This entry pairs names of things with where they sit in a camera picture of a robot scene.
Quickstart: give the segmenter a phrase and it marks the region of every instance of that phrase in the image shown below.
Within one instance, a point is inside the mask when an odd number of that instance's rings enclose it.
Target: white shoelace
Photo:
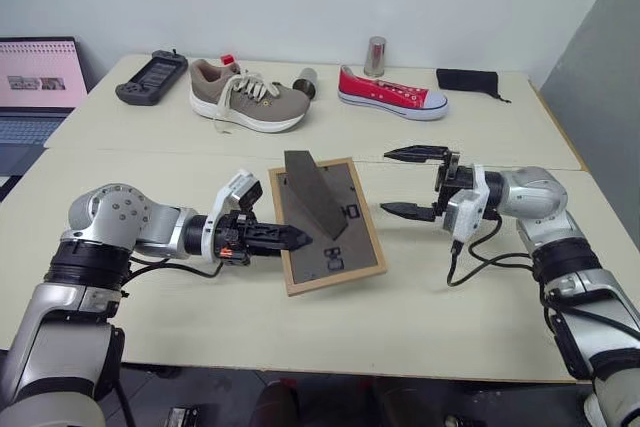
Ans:
[[[231,92],[241,92],[247,95],[255,102],[260,102],[267,92],[273,97],[278,97],[280,91],[271,82],[266,82],[262,76],[255,72],[243,72],[236,74],[229,78],[222,93],[220,94],[220,100],[218,101],[218,112],[216,117],[224,119],[229,114],[229,105],[231,101]]]

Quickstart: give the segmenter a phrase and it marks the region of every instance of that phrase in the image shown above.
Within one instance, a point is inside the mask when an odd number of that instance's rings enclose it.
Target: gray sneaker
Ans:
[[[216,67],[196,60],[189,67],[193,110],[210,119],[233,122],[258,132],[281,132],[302,120],[309,98],[274,85],[260,74],[241,72],[238,64]]]

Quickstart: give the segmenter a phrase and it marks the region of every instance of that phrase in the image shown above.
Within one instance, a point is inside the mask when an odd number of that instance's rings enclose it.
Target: red sneaker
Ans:
[[[449,103],[440,92],[356,77],[340,67],[338,96],[343,102],[392,112],[411,120],[435,120],[447,115]]]

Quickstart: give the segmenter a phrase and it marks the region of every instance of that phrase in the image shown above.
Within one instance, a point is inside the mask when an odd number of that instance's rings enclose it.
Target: black handheld device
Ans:
[[[173,52],[156,50],[151,60],[126,84],[116,87],[120,100],[131,105],[155,105],[187,70],[187,59]]]

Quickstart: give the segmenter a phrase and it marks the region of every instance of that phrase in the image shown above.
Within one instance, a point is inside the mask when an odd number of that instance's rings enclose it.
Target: white wall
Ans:
[[[96,75],[125,53],[523,70],[542,84],[595,0],[0,0],[0,35],[72,34]]]

